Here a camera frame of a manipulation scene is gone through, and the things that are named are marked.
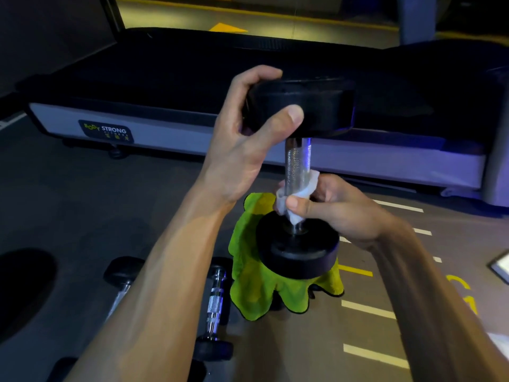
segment green towel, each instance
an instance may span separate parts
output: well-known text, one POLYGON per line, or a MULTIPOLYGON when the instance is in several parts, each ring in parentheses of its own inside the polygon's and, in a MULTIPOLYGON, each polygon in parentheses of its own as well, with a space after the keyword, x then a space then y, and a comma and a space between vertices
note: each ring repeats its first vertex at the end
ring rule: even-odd
POLYGON ((258 256, 256 227, 260 219, 272 211, 275 195, 251 193, 244 201, 244 213, 233 230, 228 246, 233 256, 232 288, 230 296, 247 320, 257 320, 270 308, 274 291, 279 292, 284 305, 292 312, 306 312, 309 305, 308 288, 316 284, 333 296, 343 294, 340 270, 336 263, 326 274, 309 280, 295 280, 275 274, 258 256))

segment fingernail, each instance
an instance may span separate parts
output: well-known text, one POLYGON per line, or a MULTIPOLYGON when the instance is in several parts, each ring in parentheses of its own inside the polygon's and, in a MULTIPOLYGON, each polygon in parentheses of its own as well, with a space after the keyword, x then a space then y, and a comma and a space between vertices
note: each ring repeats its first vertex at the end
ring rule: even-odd
POLYGON ((296 104, 288 106, 288 115, 292 118, 292 122, 295 125, 300 125, 304 119, 304 111, 296 104))
POLYGON ((298 203, 299 201, 294 196, 287 198, 287 208, 295 209, 298 203))

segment hand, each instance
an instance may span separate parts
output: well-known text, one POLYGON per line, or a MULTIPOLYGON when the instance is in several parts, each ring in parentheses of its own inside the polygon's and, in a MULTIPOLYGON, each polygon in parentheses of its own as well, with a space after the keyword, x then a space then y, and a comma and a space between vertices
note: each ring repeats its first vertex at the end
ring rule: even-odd
POLYGON ((321 174, 311 196, 317 202, 289 196, 287 208, 301 217, 328 222, 362 249, 370 248, 393 228, 409 228, 403 220, 334 174, 321 174))
POLYGON ((242 107, 249 87, 282 74, 277 68, 257 66, 233 78, 197 181, 216 199, 229 204, 240 199, 258 175, 269 149, 302 123, 304 112, 299 106, 290 105, 269 118, 255 134, 241 134, 242 107))

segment treadmill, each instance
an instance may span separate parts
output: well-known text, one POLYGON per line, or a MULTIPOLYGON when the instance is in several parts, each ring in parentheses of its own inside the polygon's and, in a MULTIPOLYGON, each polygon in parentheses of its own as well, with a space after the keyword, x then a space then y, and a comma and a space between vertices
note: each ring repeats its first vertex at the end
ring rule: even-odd
MULTIPOLYGON (((373 49, 170 28, 123 29, 116 42, 16 85, 45 133, 203 155, 233 76, 264 63, 283 77, 356 83, 355 127, 313 140, 312 168, 444 188, 509 206, 509 49, 442 40, 373 49)), ((265 163, 283 165, 284 146, 265 163)))

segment person's left hand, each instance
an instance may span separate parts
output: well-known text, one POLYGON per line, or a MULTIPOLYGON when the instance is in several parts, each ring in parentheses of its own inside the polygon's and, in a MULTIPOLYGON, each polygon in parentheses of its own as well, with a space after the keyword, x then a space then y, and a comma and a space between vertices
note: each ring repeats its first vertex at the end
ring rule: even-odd
POLYGON ((255 134, 241 134, 242 107, 249 87, 282 74, 277 68, 257 66, 233 78, 197 181, 222 202, 232 204, 249 190, 269 149, 291 135, 304 119, 302 109, 290 105, 269 118, 255 134))

